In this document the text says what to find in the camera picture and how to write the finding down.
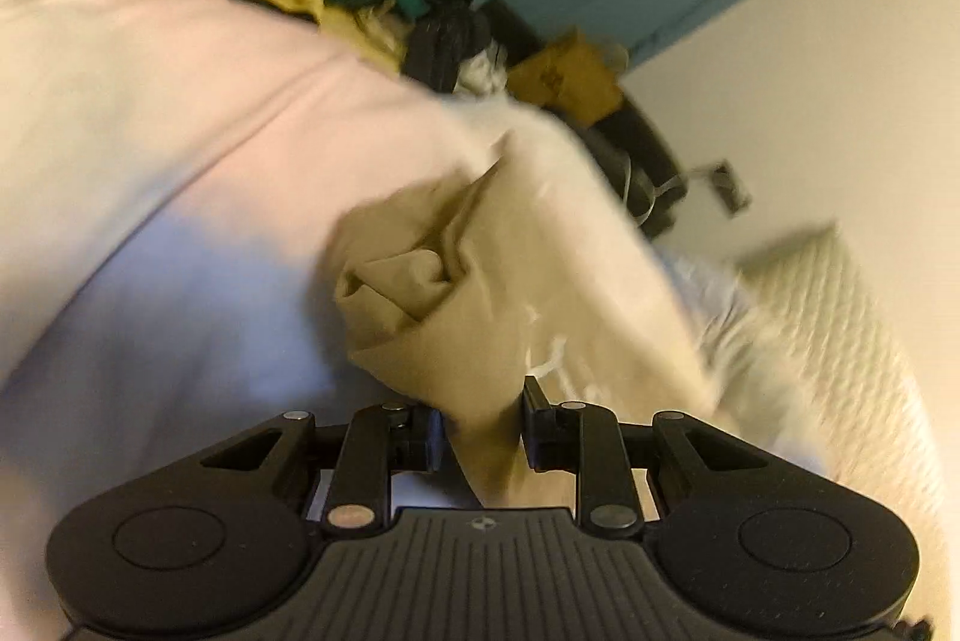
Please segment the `yellow paper bag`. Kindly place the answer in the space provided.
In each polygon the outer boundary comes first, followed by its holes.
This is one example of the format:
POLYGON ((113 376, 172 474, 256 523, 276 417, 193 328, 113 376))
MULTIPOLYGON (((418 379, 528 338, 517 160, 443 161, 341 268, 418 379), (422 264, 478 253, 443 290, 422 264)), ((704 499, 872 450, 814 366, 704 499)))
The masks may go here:
POLYGON ((601 50, 579 30, 511 67, 508 92, 516 100, 556 111, 581 127, 617 113, 625 101, 617 75, 605 64, 601 50))

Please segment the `quilted white pillow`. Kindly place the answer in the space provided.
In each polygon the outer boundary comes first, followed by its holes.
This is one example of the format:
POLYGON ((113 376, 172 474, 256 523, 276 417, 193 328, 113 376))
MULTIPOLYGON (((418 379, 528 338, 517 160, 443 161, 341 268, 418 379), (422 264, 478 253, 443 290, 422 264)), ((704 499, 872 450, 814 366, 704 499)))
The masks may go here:
POLYGON ((838 228, 750 257, 740 275, 814 399, 836 480, 907 522, 921 553, 907 614, 949 623, 950 550, 931 423, 905 348, 838 228))

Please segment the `black sofa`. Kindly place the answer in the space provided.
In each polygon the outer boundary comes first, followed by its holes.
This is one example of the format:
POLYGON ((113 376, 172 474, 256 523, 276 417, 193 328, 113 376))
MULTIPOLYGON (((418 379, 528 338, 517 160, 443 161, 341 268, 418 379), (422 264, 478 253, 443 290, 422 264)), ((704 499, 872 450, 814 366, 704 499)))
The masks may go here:
MULTIPOLYGON (((506 64, 514 67, 539 53, 547 44, 526 20, 501 0, 478 7, 487 17, 494 41, 506 48, 506 64)), ((680 168, 659 132, 630 98, 617 113, 591 125, 576 136, 601 167, 608 184, 619 196, 628 194, 626 207, 638 220, 647 239, 674 226, 674 207, 686 198, 680 168)))

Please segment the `tan t-shirt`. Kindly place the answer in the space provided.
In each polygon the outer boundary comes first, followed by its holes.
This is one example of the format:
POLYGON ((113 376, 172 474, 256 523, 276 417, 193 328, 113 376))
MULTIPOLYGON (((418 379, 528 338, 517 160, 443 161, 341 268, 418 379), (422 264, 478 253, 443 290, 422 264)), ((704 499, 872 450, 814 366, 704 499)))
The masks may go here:
POLYGON ((661 266, 602 197, 567 214, 508 139, 482 176, 454 171, 345 215, 327 270, 348 358, 444 417, 460 469, 493 508, 568 506, 529 469, 521 394, 590 402, 628 423, 706 417, 709 384, 661 266))

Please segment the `wall socket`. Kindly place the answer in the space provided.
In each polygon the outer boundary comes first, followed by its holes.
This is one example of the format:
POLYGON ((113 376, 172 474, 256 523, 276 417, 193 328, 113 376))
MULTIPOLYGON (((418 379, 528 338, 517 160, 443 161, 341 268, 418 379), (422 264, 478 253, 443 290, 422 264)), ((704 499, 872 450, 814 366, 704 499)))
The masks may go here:
POLYGON ((711 164, 708 168, 708 182, 727 214, 737 215, 752 205, 752 194, 743 186, 734 166, 727 160, 711 164))

